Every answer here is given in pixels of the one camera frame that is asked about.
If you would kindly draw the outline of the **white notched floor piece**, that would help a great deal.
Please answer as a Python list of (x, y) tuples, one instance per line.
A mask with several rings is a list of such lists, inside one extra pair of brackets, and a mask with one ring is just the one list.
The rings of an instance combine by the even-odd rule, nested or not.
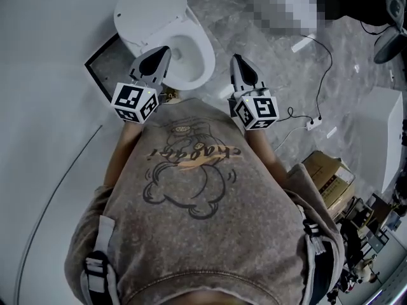
[(291, 47), (291, 50), (293, 53), (299, 52), (301, 49), (303, 49), (309, 42), (311, 42), (311, 39), (309, 37), (303, 38), (301, 41), (297, 42)]

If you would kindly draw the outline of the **grey floor fan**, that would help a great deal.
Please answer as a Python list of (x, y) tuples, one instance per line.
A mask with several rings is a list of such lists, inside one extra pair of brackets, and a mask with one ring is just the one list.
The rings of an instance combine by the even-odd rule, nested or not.
[(384, 64), (407, 47), (407, 0), (385, 0), (386, 11), (392, 19), (376, 40), (374, 62)]

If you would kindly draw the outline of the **white open toilet bowl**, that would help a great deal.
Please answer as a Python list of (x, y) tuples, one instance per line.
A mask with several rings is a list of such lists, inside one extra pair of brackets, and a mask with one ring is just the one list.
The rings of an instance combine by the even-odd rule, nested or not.
[(176, 90), (194, 90), (214, 72), (214, 50), (204, 28), (190, 8), (140, 43), (122, 40), (135, 57), (159, 46), (168, 46), (171, 60), (163, 83)]

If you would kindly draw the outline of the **person's right forearm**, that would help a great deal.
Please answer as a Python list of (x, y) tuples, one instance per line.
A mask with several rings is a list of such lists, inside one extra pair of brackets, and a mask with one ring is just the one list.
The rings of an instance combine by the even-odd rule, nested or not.
[(245, 133), (246, 141), (265, 165), (270, 175), (275, 179), (281, 188), (287, 184), (287, 171), (275, 155), (264, 130), (249, 130)]

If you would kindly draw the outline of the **white closed toilet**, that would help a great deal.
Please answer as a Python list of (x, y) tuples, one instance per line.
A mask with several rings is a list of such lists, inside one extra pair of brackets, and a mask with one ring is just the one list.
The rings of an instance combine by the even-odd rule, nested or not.
[(317, 0), (248, 0), (254, 19), (276, 35), (308, 35), (317, 30)]

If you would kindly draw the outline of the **white rectangular fixture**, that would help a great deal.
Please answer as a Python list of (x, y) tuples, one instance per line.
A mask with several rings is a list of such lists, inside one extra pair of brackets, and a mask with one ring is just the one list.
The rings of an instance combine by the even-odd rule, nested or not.
[(402, 155), (403, 95), (374, 87), (357, 107), (361, 177), (383, 193), (396, 176)]

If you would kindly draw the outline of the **person's grey printed shirt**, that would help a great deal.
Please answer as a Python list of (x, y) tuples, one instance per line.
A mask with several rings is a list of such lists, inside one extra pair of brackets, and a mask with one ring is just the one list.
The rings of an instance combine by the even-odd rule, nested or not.
[(85, 305), (317, 305), (343, 240), (302, 164), (281, 188), (235, 122), (197, 99), (163, 104), (114, 187), (71, 238)]

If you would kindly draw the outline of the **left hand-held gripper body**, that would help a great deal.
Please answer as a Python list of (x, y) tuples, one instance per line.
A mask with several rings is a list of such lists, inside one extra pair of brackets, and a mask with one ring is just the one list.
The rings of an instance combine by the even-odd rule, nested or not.
[(145, 123), (159, 105), (163, 87), (141, 79), (133, 83), (117, 83), (111, 106), (118, 117), (133, 123)]

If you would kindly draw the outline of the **person's left forearm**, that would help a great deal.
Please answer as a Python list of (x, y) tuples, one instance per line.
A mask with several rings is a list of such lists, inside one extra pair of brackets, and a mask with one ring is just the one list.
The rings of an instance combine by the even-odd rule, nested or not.
[(141, 136), (142, 128), (143, 126), (137, 123), (126, 122), (124, 124), (107, 166), (103, 181), (104, 186), (114, 187), (117, 183), (128, 158)]

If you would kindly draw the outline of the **white flat floor piece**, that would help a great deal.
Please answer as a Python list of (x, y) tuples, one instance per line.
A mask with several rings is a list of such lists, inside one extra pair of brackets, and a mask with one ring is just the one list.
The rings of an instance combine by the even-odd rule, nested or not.
[(228, 84), (225, 86), (219, 93), (218, 97), (220, 99), (229, 98), (235, 92), (234, 87), (232, 84)]

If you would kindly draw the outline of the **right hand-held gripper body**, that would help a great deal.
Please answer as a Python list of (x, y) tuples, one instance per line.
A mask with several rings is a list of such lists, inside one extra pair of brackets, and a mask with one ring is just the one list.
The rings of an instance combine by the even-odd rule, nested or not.
[(236, 91), (228, 102), (230, 116), (237, 118), (246, 131), (267, 129), (280, 118), (277, 99), (268, 88)]

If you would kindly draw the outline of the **labelled brown cardboard box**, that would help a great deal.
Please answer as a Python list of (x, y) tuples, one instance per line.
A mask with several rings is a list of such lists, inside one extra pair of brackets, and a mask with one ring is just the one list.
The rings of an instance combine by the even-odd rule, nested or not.
[(303, 164), (330, 216), (337, 218), (354, 195), (355, 175), (340, 158), (332, 158), (322, 151), (314, 151)]

